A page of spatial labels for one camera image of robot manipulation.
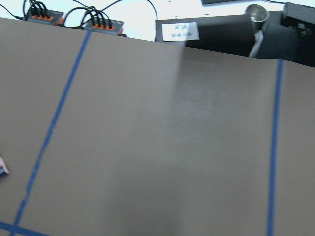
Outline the pink Snoopy t-shirt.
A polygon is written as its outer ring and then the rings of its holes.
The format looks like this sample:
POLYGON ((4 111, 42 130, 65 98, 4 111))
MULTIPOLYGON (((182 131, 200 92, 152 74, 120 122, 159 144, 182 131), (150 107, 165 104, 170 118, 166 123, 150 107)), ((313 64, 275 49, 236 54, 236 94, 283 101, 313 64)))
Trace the pink Snoopy t-shirt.
POLYGON ((5 161, 3 160, 2 157, 0 157, 0 178, 6 177, 9 174, 10 174, 10 171, 5 161))

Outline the black box with white label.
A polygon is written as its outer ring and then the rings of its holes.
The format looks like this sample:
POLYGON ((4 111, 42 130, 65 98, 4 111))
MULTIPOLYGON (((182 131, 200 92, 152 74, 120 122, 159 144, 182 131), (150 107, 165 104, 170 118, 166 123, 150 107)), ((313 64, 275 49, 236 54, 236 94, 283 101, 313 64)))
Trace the black box with white label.
POLYGON ((198 48, 258 59, 284 59, 302 65, 315 65, 315 30, 306 28, 308 35, 281 25, 282 13, 271 11, 262 27, 262 39, 254 36, 247 15, 187 18, 156 21, 156 42, 163 42, 162 25, 196 22, 199 39, 170 41, 170 44, 198 48))

